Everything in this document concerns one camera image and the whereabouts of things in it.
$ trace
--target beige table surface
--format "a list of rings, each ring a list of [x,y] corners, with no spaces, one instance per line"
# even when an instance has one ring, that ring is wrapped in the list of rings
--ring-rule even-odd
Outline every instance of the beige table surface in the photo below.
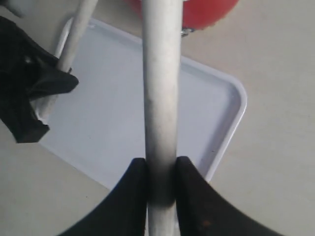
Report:
[[[77,0],[39,0],[21,20],[42,47]],[[236,207],[288,236],[315,235],[315,1],[240,0],[215,26],[183,40],[183,55],[237,77],[248,108],[211,184]],[[123,0],[101,0],[97,19],[141,35]],[[107,190],[39,145],[16,146],[0,125],[0,235],[54,235]]]

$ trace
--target white pipe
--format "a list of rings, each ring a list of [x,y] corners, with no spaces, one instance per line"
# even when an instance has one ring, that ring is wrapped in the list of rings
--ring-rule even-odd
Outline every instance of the white pipe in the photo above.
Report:
[[[172,236],[183,0],[142,0],[150,236]]]
[[[88,27],[89,20],[94,12],[98,0],[81,0],[73,18],[68,38],[57,64],[57,69],[68,72],[74,60],[78,43]],[[36,115],[43,123],[47,119],[58,98],[53,95],[40,99],[36,104]]]

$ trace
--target white rod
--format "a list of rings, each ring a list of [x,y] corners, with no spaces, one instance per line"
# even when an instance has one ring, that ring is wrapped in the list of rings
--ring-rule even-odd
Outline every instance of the white rod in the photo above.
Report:
[[[88,27],[98,0],[81,0],[73,18],[69,35],[57,64],[57,69],[68,72],[74,60],[80,38]],[[42,98],[36,105],[38,119],[47,123],[48,116],[58,98],[58,95]]]
[[[183,0],[142,0],[150,236],[172,236]]]

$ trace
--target red object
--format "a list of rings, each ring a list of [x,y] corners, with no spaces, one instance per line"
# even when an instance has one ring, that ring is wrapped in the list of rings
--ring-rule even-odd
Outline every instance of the red object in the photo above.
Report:
[[[127,0],[141,15],[141,0]],[[188,0],[184,2],[183,27],[201,30],[223,18],[238,0]]]

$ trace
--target plastic tray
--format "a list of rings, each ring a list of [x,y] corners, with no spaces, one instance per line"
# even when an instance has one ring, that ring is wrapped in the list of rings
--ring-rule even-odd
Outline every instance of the plastic tray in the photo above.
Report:
[[[57,100],[51,131],[41,144],[112,189],[131,159],[145,156],[141,39],[91,20],[72,68],[80,84]],[[246,103],[246,92],[234,77],[182,57],[177,154],[189,156],[206,180]]]

